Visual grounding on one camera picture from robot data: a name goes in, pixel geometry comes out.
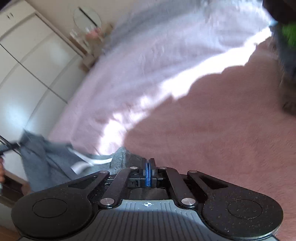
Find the pink carpet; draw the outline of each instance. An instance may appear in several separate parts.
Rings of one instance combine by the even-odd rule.
[[[158,166],[198,170],[280,203],[277,237],[296,240],[296,118],[281,110],[280,71],[262,43],[245,66],[195,82],[126,135],[124,146]]]

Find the wooden edge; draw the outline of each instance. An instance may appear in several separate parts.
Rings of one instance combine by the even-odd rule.
[[[16,241],[20,238],[20,235],[16,232],[13,232],[5,227],[0,226],[0,236],[1,240],[4,237],[4,240]]]
[[[5,170],[5,175],[8,176],[8,177],[10,177],[11,179],[17,181],[20,184],[23,184],[24,185],[24,184],[27,184],[28,183],[26,180],[18,177],[17,175],[13,174],[10,171]]]
[[[13,208],[13,206],[15,204],[13,201],[11,201],[3,196],[0,196],[0,203],[3,204],[4,206],[10,207],[10,208]]]
[[[84,54],[87,55],[89,49],[84,43],[79,42],[79,40],[74,36],[73,33],[70,33],[69,40]]]
[[[48,21],[41,13],[38,11],[35,12],[35,14],[44,22],[47,26],[49,26],[58,36],[60,36],[76,53],[78,53],[81,57],[84,57],[85,55],[82,53],[81,50],[79,50],[68,38],[66,38],[65,35],[62,34],[60,30],[58,30],[53,24]]]

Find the black device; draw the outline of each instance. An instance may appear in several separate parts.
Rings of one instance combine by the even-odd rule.
[[[263,194],[142,159],[25,196],[12,220],[19,241],[273,241],[283,211]]]

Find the black cable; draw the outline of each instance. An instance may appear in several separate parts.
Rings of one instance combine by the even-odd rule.
[[[94,20],[92,20],[91,18],[90,18],[90,16],[88,16],[87,14],[86,14],[86,12],[84,12],[83,10],[82,10],[82,8],[81,7],[79,7],[79,10],[96,26],[96,27],[98,27],[98,25],[94,22]]]
[[[3,136],[1,136],[1,135],[0,135],[0,142],[1,142],[3,145],[11,145],[11,143],[10,143],[8,140],[6,140]],[[20,154],[20,152],[19,152],[18,150],[13,149],[13,151],[14,151],[16,154],[18,154],[18,155],[21,156],[21,154]]]

